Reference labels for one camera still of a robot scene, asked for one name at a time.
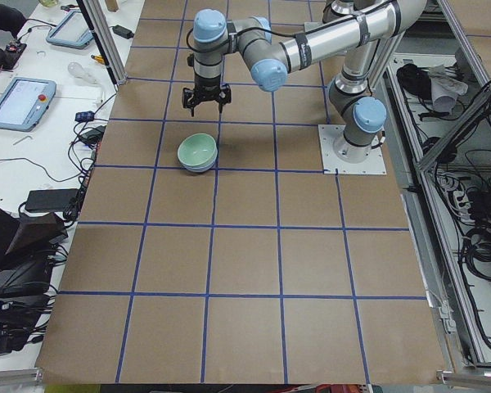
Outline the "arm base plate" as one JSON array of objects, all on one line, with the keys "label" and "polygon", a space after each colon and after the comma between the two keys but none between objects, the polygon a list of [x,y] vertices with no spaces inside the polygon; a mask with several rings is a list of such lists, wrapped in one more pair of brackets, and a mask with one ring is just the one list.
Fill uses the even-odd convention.
[{"label": "arm base plate", "polygon": [[355,147],[344,136],[342,124],[320,124],[318,135],[324,174],[387,175],[378,137],[367,147]]}]

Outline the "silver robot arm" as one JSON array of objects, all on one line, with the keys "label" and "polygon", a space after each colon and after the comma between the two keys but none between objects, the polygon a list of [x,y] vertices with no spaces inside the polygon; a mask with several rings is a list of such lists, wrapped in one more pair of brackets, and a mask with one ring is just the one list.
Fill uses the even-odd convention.
[{"label": "silver robot arm", "polygon": [[346,54],[341,71],[328,88],[330,103],[345,122],[333,143],[334,154],[350,164],[361,164],[372,150],[373,140],[387,118],[384,104],[367,95],[369,74],[379,42],[398,37],[424,11],[424,1],[327,2],[322,23],[287,35],[278,43],[263,17],[229,20],[214,9],[198,11],[186,37],[192,50],[187,63],[194,72],[193,88],[182,91],[182,105],[189,111],[202,102],[224,107],[232,100],[230,87],[222,81],[223,58],[239,53],[259,88],[273,93],[289,74],[309,68],[341,52]]},{"label": "silver robot arm", "polygon": [[338,20],[354,11],[354,0],[326,0],[322,10],[322,23]]}]

